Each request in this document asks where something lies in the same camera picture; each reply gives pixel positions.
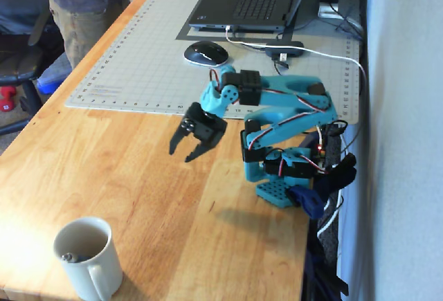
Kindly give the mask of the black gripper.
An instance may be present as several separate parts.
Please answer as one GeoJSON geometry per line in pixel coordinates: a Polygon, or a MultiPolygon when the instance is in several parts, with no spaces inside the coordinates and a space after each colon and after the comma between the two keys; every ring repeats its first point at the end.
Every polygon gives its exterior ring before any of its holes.
{"type": "Polygon", "coordinates": [[[226,128],[227,122],[223,118],[204,111],[198,102],[193,102],[170,140],[169,154],[173,155],[181,140],[192,134],[199,142],[186,156],[185,162],[189,163],[214,148],[225,134],[226,128]]]}

